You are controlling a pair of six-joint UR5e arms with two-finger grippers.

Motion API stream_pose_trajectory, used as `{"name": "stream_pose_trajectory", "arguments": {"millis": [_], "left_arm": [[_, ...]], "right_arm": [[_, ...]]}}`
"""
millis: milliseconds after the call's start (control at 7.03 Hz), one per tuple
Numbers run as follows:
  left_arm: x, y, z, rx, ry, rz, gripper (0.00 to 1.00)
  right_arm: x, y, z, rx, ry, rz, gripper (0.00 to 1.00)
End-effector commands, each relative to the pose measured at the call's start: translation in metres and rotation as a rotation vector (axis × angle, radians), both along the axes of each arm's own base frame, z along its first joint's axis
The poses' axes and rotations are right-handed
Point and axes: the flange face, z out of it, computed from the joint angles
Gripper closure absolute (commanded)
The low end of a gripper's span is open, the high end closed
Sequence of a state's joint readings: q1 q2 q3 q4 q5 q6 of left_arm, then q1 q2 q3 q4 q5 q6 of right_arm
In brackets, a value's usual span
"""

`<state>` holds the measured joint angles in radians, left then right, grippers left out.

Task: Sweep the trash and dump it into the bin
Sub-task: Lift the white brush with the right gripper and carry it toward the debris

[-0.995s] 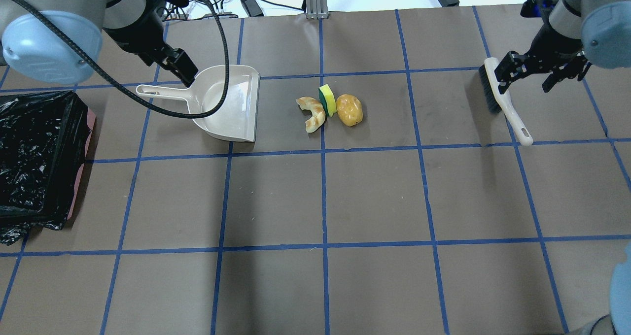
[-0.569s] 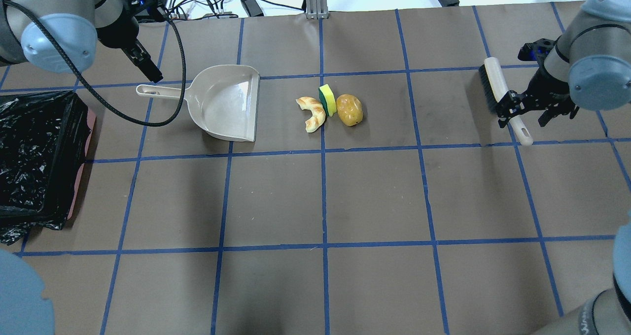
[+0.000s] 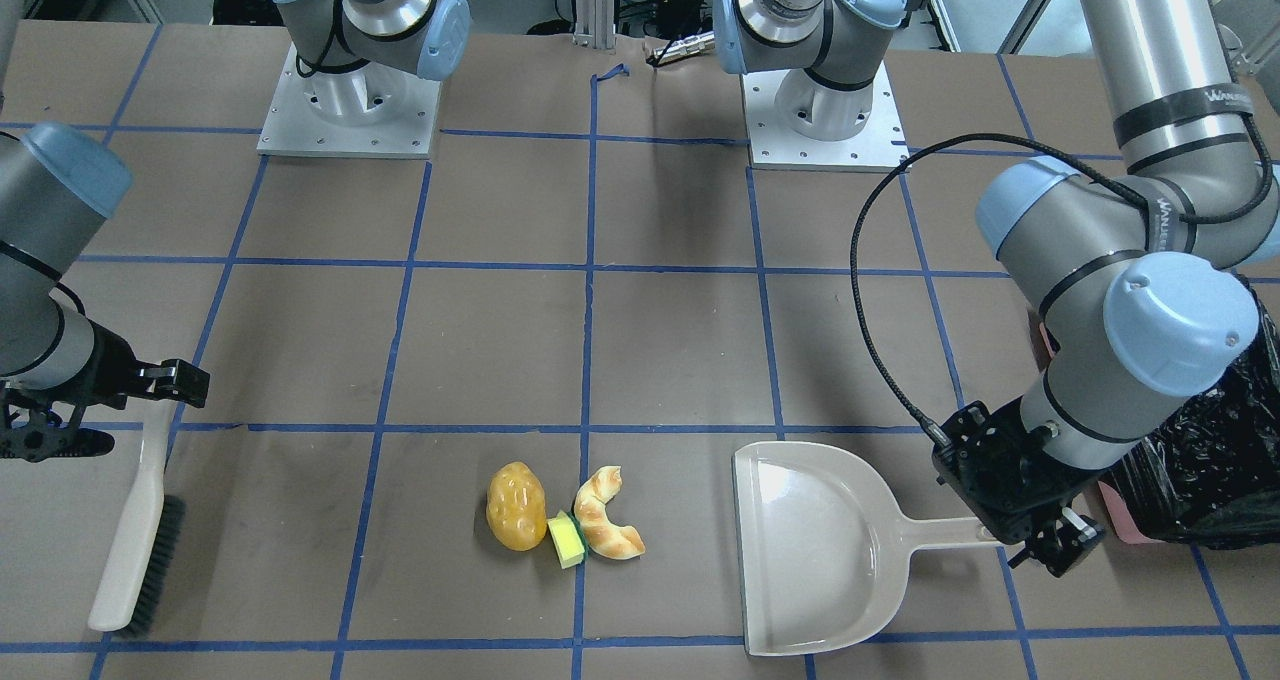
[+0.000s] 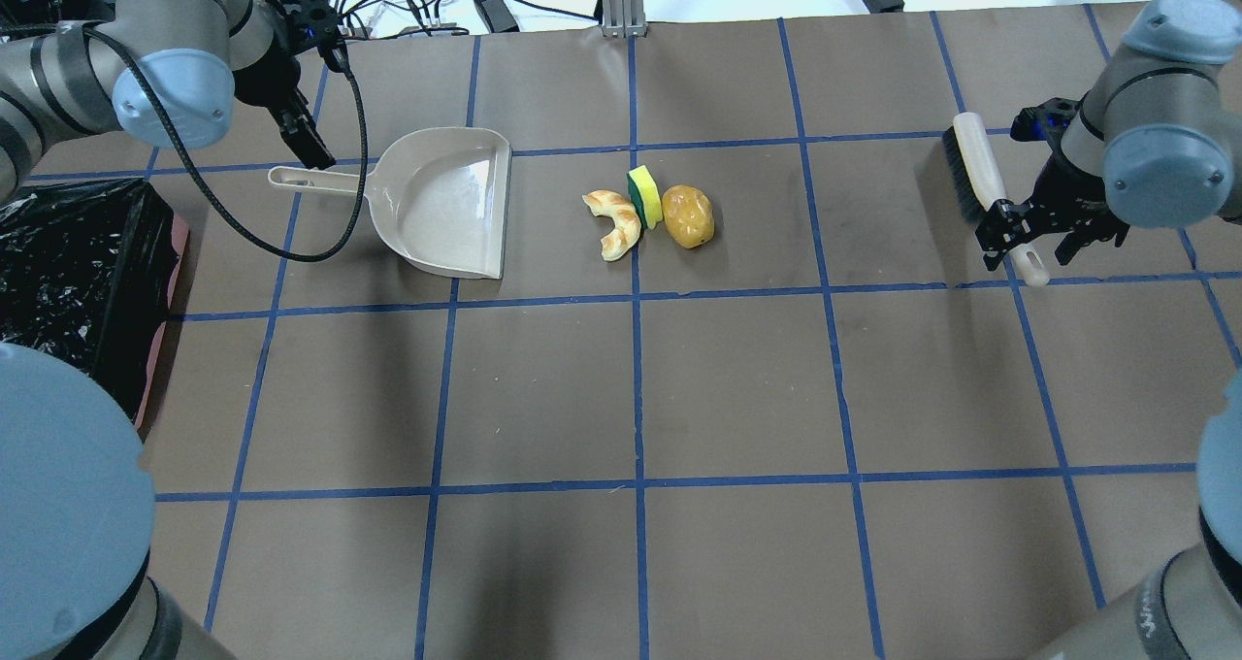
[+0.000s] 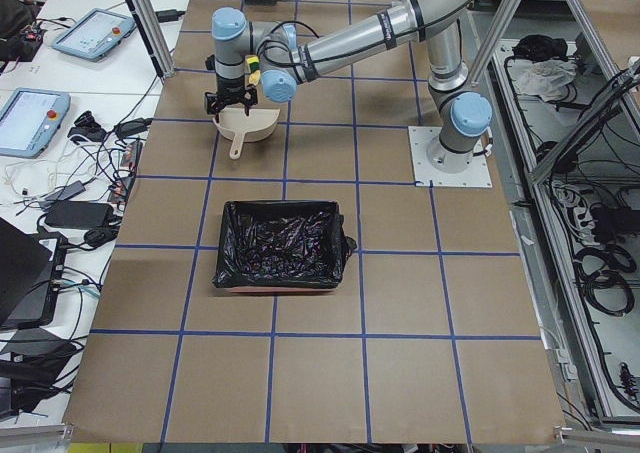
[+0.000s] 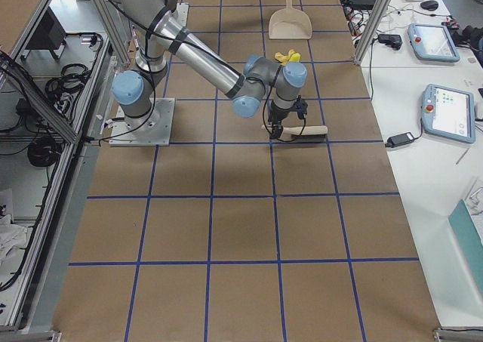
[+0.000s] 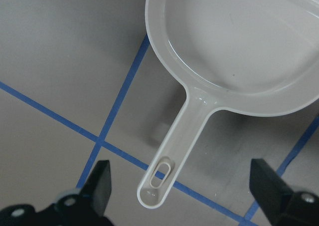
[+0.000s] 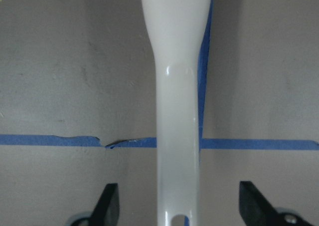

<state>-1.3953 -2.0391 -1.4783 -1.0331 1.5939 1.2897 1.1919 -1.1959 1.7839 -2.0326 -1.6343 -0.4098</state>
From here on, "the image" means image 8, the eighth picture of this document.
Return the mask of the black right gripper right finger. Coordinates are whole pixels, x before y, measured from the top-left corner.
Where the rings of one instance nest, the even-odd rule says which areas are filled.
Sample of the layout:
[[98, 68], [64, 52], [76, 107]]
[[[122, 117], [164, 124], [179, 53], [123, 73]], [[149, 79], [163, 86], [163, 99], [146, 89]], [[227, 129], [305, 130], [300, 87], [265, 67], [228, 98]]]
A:
[[247, 226], [310, 226], [292, 211], [273, 207], [251, 181], [239, 184], [239, 213]]

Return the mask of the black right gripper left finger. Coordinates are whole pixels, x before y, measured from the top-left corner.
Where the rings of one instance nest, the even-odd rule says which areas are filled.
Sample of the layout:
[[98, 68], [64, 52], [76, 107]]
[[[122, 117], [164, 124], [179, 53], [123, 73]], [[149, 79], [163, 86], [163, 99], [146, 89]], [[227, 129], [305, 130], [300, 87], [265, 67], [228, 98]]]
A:
[[107, 184], [91, 214], [92, 226], [116, 226], [120, 216], [117, 183]]

